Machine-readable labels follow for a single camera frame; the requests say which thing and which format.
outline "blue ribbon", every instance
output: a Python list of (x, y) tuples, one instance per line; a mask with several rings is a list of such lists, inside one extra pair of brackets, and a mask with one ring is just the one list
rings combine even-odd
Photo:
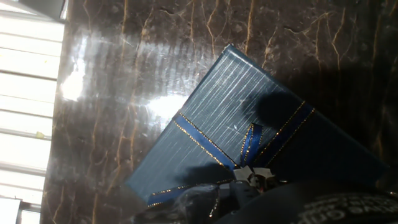
[[(262, 137), (262, 126), (250, 124), (243, 139), (240, 164), (237, 165), (227, 154), (225, 154), (212, 140), (203, 134), (183, 114), (179, 113), (174, 117), (174, 123), (206, 151), (215, 161), (226, 169), (233, 171), (244, 166), (265, 167), (269, 166), (276, 154), (287, 144), (296, 131), (306, 122), (307, 118), (314, 112), (314, 109), (303, 102), (289, 120), (283, 125), (268, 145), (260, 152)], [(181, 195), (192, 186), (181, 186), (174, 189), (163, 190), (153, 193), (148, 199), (148, 205), (154, 206)]]

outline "brown marble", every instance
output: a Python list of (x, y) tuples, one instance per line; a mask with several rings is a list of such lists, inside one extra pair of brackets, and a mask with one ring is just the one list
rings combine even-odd
[(227, 43), (392, 169), (398, 1), (70, 0), (42, 223), (129, 223), (123, 180)]

